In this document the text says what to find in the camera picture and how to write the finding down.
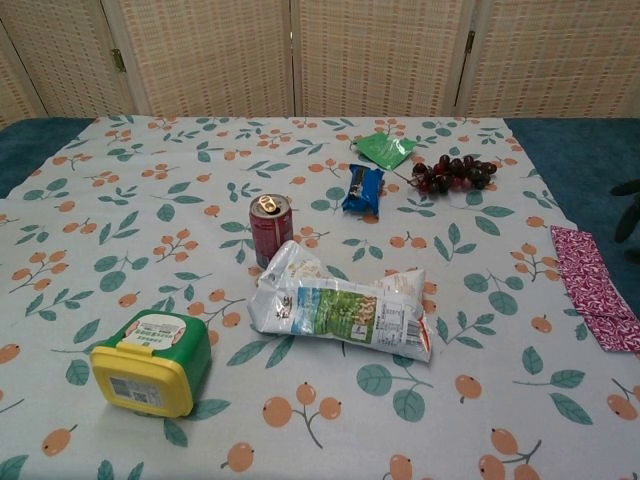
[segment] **chip bag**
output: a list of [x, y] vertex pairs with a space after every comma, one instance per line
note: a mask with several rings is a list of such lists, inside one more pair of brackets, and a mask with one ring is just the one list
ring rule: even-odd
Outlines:
[[424, 275], [413, 270], [360, 285], [333, 277], [318, 258], [288, 241], [258, 279], [249, 315], [259, 332], [344, 340], [428, 362]]
[[379, 168], [371, 170], [369, 167], [353, 163], [349, 165], [349, 170], [351, 170], [351, 186], [342, 202], [342, 211], [352, 210], [364, 213], [371, 210], [377, 217], [384, 172]]
[[354, 144], [368, 159], [386, 170], [393, 170], [411, 155], [418, 142], [406, 138], [398, 140], [379, 132], [363, 137]]

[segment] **blue candy bar wrapper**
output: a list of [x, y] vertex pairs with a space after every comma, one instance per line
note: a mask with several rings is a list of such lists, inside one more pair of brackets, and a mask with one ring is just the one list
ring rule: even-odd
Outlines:
[[371, 210], [378, 216], [380, 203], [380, 189], [384, 172], [379, 168], [371, 170], [363, 165], [351, 164], [351, 186], [349, 193], [342, 202], [342, 211], [366, 212]]

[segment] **orange berry pattern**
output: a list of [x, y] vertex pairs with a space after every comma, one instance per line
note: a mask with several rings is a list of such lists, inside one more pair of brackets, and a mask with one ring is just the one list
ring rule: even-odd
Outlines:
[[264, 417], [264, 421], [270, 427], [281, 428], [289, 423], [295, 413], [302, 417], [302, 420], [307, 427], [307, 431], [316, 446], [320, 449], [324, 448], [311, 429], [311, 422], [313, 422], [313, 420], [318, 416], [321, 416], [325, 420], [336, 420], [342, 413], [342, 402], [333, 397], [325, 397], [320, 401], [318, 410], [315, 413], [310, 414], [307, 411], [307, 407], [311, 407], [315, 402], [316, 391], [308, 382], [304, 382], [298, 386], [296, 390], [296, 398], [302, 405], [302, 409], [300, 410], [293, 408], [289, 400], [284, 397], [269, 398], [262, 407], [262, 416]]

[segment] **nutrition label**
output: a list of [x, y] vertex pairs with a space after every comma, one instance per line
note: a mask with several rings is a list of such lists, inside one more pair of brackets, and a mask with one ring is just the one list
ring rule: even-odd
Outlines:
[[404, 309], [396, 303], [379, 302], [376, 309], [376, 324], [373, 331], [374, 343], [398, 345], [404, 333]]
[[153, 405], [154, 407], [164, 406], [162, 395], [158, 387], [153, 384], [116, 377], [109, 377], [109, 381], [111, 382], [113, 393], [118, 397], [144, 403], [145, 405]]

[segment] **yellow container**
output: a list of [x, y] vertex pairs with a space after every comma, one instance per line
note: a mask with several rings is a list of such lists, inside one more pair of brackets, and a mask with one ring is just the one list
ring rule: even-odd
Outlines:
[[114, 405], [163, 417], [188, 415], [211, 365], [197, 318], [143, 310], [91, 352], [93, 374]]

